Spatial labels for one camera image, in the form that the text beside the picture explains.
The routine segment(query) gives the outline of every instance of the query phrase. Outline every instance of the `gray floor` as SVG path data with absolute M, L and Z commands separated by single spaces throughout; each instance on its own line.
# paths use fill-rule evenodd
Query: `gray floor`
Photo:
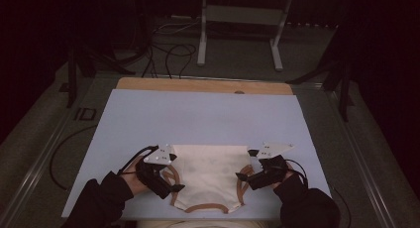
M 315 68 L 333 34 L 331 30 L 319 28 L 286 28 L 280 41 L 283 72 L 273 69 L 266 36 L 257 35 L 246 40 L 236 37 L 232 40 L 210 34 L 206 65 L 197 66 L 195 54 L 182 78 L 279 82 L 293 79 Z M 156 35 L 155 42 L 198 47 L 198 34 L 196 29 L 189 29 L 181 34 Z M 185 54 L 186 51 L 178 48 L 174 53 Z M 159 76 L 166 72 L 165 57 L 166 53 L 154 49 Z M 170 57 L 167 64 L 171 74 L 177 76 L 187 61 L 188 57 Z M 139 76 L 147 62 L 146 58 L 142 58 L 127 69 L 136 71 Z M 98 110 L 96 119 L 89 122 L 72 120 L 75 108 L 65 108 L 66 94 L 58 92 L 66 81 L 65 74 L 66 64 L 57 72 L 55 83 L 1 145 L 0 204 L 2 221 L 10 222 L 1 223 L 1 227 L 58 227 L 62 224 L 60 214 L 68 192 L 58 188 L 50 178 L 48 163 L 52 153 L 48 151 L 56 148 L 63 138 L 99 122 L 109 93 L 122 76 L 105 69 L 98 72 L 94 79 L 79 78 L 79 97 L 75 105 Z M 293 86 L 293 91 L 301 103 L 325 175 L 344 198 L 332 191 L 342 211 L 341 227 L 347 227 L 350 221 L 351 227 L 420 227 L 419 200 L 369 114 L 358 86 L 351 85 L 354 105 L 348 108 L 349 123 L 344 123 L 337 114 L 335 93 L 319 88 L 324 76 Z M 75 135 L 62 144 L 55 155 L 53 173 L 65 187 L 70 187 L 75 180 L 93 133 L 94 129 L 90 129 Z M 35 186 L 27 185 L 25 181 L 28 180 Z

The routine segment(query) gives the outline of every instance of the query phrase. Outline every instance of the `person's arm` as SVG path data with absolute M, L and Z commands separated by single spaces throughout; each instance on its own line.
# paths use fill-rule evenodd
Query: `person's arm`
M 126 171 L 135 171 L 135 164 L 139 159 L 135 159 Z M 147 187 L 134 173 L 118 176 L 109 172 L 101 184 L 92 179 L 83 187 L 62 227 L 104 227 L 121 217 L 127 200 L 146 190 Z
M 291 172 L 273 191 L 282 202 L 280 220 L 284 227 L 339 227 L 340 210 L 334 200 L 320 189 L 308 189 L 297 173 Z

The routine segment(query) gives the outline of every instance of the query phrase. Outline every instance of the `dark background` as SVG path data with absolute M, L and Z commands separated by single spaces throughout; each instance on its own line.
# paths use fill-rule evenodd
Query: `dark background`
M 276 7 L 281 0 L 208 0 Z M 146 42 L 139 13 L 200 15 L 201 0 L 0 0 L 0 143 L 67 61 L 71 30 L 103 54 Z M 323 60 L 345 58 L 352 80 L 419 196 L 419 0 L 293 0 L 288 22 L 335 28 Z M 133 32 L 141 29 L 133 39 Z

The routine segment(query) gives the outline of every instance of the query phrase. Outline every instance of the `black sleeve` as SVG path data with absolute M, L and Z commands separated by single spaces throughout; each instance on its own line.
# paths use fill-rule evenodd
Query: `black sleeve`
M 125 201 L 131 198 L 133 193 L 127 183 L 112 172 L 100 185 L 92 179 L 84 186 L 62 227 L 104 227 L 121 217 Z
M 282 201 L 280 220 L 286 228 L 337 228 L 340 210 L 334 200 L 317 188 L 308 189 L 297 173 L 274 189 Z

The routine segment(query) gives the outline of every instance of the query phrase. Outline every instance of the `beige garment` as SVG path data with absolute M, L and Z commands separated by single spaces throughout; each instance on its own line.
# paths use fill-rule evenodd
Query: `beige garment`
M 246 146 L 172 145 L 177 159 L 163 172 L 170 183 L 185 188 L 172 195 L 171 204 L 191 212 L 221 209 L 230 213 L 244 205 L 248 184 L 236 172 L 253 172 Z
M 263 221 L 138 221 L 138 228 L 267 228 Z

